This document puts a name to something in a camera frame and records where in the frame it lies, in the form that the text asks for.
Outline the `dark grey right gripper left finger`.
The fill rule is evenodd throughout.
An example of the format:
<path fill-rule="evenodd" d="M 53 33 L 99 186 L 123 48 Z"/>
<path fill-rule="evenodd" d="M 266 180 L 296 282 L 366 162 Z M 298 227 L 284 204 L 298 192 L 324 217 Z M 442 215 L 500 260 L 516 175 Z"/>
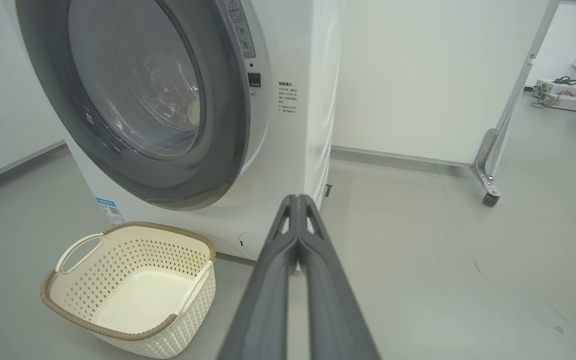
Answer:
<path fill-rule="evenodd" d="M 295 194 L 286 196 L 270 226 L 218 360 L 285 360 L 287 358 L 290 276 L 297 268 Z"/>

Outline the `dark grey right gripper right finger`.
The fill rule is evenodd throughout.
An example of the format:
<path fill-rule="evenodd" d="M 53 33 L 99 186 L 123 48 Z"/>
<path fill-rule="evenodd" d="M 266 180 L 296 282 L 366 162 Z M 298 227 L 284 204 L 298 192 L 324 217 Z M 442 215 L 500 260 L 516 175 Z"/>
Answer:
<path fill-rule="evenodd" d="M 307 278 L 310 358 L 379 360 L 377 345 L 313 199 L 297 200 L 297 259 Z"/>

